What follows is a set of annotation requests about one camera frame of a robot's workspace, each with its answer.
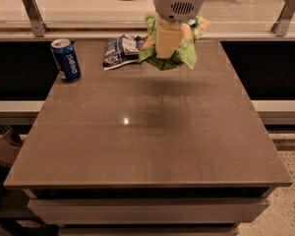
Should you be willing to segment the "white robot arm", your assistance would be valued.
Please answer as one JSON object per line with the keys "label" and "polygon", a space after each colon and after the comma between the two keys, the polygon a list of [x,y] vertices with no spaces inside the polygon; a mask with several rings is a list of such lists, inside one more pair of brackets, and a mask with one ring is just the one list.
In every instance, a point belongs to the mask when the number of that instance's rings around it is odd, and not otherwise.
{"label": "white robot arm", "polygon": [[168,21],[210,20],[206,39],[295,40],[295,0],[153,0]]}

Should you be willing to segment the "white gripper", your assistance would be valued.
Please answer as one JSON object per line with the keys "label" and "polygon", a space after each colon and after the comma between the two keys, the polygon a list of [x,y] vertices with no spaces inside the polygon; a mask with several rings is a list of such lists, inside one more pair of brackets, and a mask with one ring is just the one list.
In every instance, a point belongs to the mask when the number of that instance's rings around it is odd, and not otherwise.
{"label": "white gripper", "polygon": [[169,59],[174,54],[184,35],[180,22],[193,19],[204,3],[205,0],[153,0],[158,14],[155,21],[158,59]]}

